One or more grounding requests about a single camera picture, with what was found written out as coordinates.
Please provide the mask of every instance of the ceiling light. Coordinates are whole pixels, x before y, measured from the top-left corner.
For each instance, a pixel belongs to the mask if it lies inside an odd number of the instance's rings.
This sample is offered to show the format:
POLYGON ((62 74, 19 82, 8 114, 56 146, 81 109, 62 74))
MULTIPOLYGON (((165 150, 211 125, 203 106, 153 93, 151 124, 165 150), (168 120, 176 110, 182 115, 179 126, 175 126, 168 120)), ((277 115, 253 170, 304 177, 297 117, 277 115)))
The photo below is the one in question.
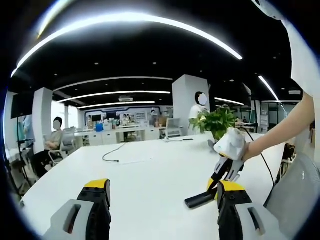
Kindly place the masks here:
POLYGON ((277 95, 275 94, 275 92, 273 91, 273 89, 270 87, 270 85, 267 83, 267 81, 262 77, 262 76, 259 76, 258 77, 262 82, 263 84, 268 88, 268 90, 270 91, 270 93, 272 93, 272 95, 274 96, 275 100, 279 101, 279 98, 277 97, 277 95))
POLYGON ((151 80, 168 80, 168 81, 173 81, 172 78, 167 78, 167 77, 159 77, 159 76, 116 76, 116 77, 106 77, 106 78, 99 78, 99 79, 94 79, 94 80, 88 80, 88 81, 80 81, 77 83, 72 83, 69 85, 65 85, 59 88, 56 88, 55 90, 53 90, 54 92, 59 91, 61 89, 66 89, 66 88, 70 88, 70 87, 74 87, 77 85, 82 85, 82 84, 91 84, 91 83, 96 83, 96 82, 101 82, 101 81, 107 81, 107 80, 119 80, 119 79, 133 79, 133 80, 137 80, 137 79, 151 79, 151 80))
POLYGON ((55 19, 55 17, 63 11, 73 0, 58 0, 52 5, 52 7, 47 11, 47 14, 45 15, 45 18, 42 21, 42 24, 39 29, 38 36, 40 36, 44 30, 47 28, 47 26, 50 24, 50 22, 55 19))
POLYGON ((63 103, 63 102, 71 101, 75 99, 83 99, 88 97, 114 95, 114 94, 171 94, 171 92, 169 91, 111 91, 111 92, 101 92, 101 93, 94 93, 94 94, 83 95, 83 96, 70 97, 64 100, 60 100, 58 101, 58 103, 63 103))
POLYGON ((114 105, 127 105, 127 104, 155 104, 155 101, 128 101, 128 102, 113 102, 113 103, 104 103, 90 106, 81 106, 78 109, 87 109, 87 108, 95 108, 102 106, 114 106, 114 105))
POLYGON ((215 100, 221 101, 221 102, 226 102, 226 103, 232 103, 232 104, 239 104, 239 105, 244 105, 241 102, 237 102, 237 101, 231 101, 231 100, 227 100, 227 99, 223 99, 223 98, 219 98, 219 97, 215 97, 215 100))
POLYGON ((11 78, 16 74, 17 70, 18 70, 18 68, 16 68, 15 70, 12 71, 11 78))
POLYGON ((229 52, 231 55, 233 55, 238 60, 243 59, 243 57, 239 53, 237 53, 235 50, 233 50, 231 47, 229 47, 228 45, 226 45, 225 43, 223 43, 222 41, 220 41, 216 37, 211 36, 210 34, 204 32, 204 31, 201 31, 193 26, 184 24, 179 21, 163 18, 163 17, 152 16, 152 15, 143 14, 143 13, 124 12, 124 13, 117 13, 117 14, 105 14, 105 15, 101 15, 101 16, 91 17, 86 20, 76 21, 75 23, 72 23, 72 24, 56 31, 55 33, 53 33, 53 34, 49 35, 48 37, 46 37, 45 39, 43 39, 41 42, 39 42, 37 45, 35 45, 26 55, 24 55, 23 58, 18 62, 16 68, 17 69, 20 68, 22 66, 22 64, 24 64, 26 62, 27 59, 29 59, 36 51, 38 51, 44 45, 46 45, 47 43, 51 42, 52 40, 54 40, 64 34, 67 34, 67 33, 70 33, 70 32, 73 32, 73 31, 76 31, 79 29, 83 29, 83 28, 86 28, 89 26, 97 25, 97 24, 118 23, 118 22, 122 22, 122 23, 123 22, 126 22, 126 23, 152 22, 152 23, 159 23, 159 24, 173 26, 173 27, 176 27, 179 29, 184 29, 188 32, 192 32, 196 35, 199 35, 199 36, 213 42, 214 44, 218 45, 219 47, 221 47, 224 50, 226 50, 227 52, 229 52))

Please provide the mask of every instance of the white wall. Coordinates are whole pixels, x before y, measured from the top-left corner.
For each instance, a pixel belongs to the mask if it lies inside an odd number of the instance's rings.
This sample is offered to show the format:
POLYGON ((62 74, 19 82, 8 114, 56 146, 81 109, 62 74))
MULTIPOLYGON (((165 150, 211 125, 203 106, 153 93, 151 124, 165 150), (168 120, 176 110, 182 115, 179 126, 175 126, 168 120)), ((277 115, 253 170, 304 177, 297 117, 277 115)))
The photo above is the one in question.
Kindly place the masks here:
POLYGON ((34 93, 32 124, 34 133, 34 153, 45 149, 44 136, 51 134, 51 105, 53 92, 47 88, 41 88, 34 93))
POLYGON ((79 115, 79 121, 82 121, 81 124, 79 122, 79 125, 82 125, 82 128, 87 123, 87 116, 89 115, 103 115, 106 112, 117 112, 119 114, 135 114, 135 113, 141 113, 141 112, 147 112, 151 113, 152 108, 156 112, 159 111, 158 108, 160 108, 160 111, 164 114, 167 111, 167 108, 172 108, 172 106, 158 106, 158 105, 148 105, 146 106, 125 106, 125 107, 106 107, 106 108, 98 108, 94 110, 86 110, 81 111, 81 116, 79 115))
POLYGON ((17 119, 11 119, 11 109, 14 99, 14 95, 11 91, 8 91, 5 98, 4 105, 4 119, 3 119, 3 133, 4 143, 8 149, 18 148, 17 144, 17 119))
POLYGON ((196 92, 202 92, 207 96, 205 106, 210 111, 210 96, 206 79, 183 75, 172 84, 173 117, 180 118, 184 136, 189 132, 189 114, 191 108, 196 104, 196 92))

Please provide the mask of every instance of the white table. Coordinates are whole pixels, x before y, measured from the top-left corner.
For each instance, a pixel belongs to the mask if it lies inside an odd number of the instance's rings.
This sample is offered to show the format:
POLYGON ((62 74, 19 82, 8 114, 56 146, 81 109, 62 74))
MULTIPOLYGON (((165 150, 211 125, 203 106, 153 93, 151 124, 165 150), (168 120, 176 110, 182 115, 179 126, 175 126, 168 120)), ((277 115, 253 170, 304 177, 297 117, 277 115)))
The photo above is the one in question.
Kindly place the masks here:
MULTIPOLYGON (((251 135, 254 139, 260 136, 251 135)), ((22 210, 35 231, 43 235, 51 216, 69 199, 77 199, 86 183, 108 178, 111 240, 219 239, 217 202, 194 210, 184 203, 206 190, 218 162, 219 155, 207 144, 210 137, 202 134, 185 137, 193 141, 127 143, 107 156, 119 163, 103 161, 102 156, 121 144, 82 147, 27 192, 22 210)), ((284 144, 280 144, 263 152, 274 179, 283 151, 284 144)), ((272 180, 261 156, 245 164, 238 183, 245 186, 253 202, 265 202, 272 180)))

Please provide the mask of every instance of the seated person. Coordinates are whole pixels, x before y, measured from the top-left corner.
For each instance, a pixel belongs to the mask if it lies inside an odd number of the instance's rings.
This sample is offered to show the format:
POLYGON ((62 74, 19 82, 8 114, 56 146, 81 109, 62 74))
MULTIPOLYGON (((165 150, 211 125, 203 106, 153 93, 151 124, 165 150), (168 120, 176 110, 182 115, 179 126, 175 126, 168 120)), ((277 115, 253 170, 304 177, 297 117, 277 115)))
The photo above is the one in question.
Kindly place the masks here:
POLYGON ((38 152, 31 159, 31 166, 34 170, 34 173, 39 178, 41 178, 48 172, 45 169, 45 165, 50 161, 49 151, 58 150, 60 148, 63 134, 63 132, 61 131, 61 126, 62 119, 60 117, 56 117, 53 121, 53 129, 55 131, 51 133, 50 138, 45 142, 45 150, 38 152))

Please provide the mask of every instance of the person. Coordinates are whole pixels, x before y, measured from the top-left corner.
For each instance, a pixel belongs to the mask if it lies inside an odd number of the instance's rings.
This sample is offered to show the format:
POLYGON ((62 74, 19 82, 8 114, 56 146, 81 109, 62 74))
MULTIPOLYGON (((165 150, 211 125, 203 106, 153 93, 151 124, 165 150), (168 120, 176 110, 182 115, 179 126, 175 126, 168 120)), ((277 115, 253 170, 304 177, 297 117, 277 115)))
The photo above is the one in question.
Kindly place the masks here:
POLYGON ((23 120, 23 132, 25 139, 30 139, 30 141, 25 141, 25 147, 30 148, 33 145, 34 130, 32 126, 32 115, 28 115, 24 117, 23 120))
POLYGON ((91 115, 89 115, 89 116, 87 117, 86 125, 87 125, 88 129, 94 129, 94 123, 92 122, 92 117, 91 117, 91 115))
POLYGON ((207 96, 203 92, 197 91, 194 100, 195 105, 190 110, 189 119, 195 119, 199 113, 208 111, 206 108, 207 96))
POLYGON ((45 164, 49 163, 49 151, 58 150, 62 141, 63 132, 61 131, 62 118, 56 117, 53 121, 53 131, 50 138, 45 142, 44 151, 38 152, 31 159, 31 166, 34 173, 42 178, 48 171, 45 169, 45 164))
POLYGON ((259 0, 259 4, 252 1, 267 16, 282 21, 286 28, 292 55, 291 78, 302 88, 303 97, 287 118, 264 136, 247 145, 243 161, 256 157, 264 150, 296 137, 315 121, 313 96, 317 97, 319 88, 315 86, 318 86, 320 82, 317 58, 295 26, 266 0, 259 0))

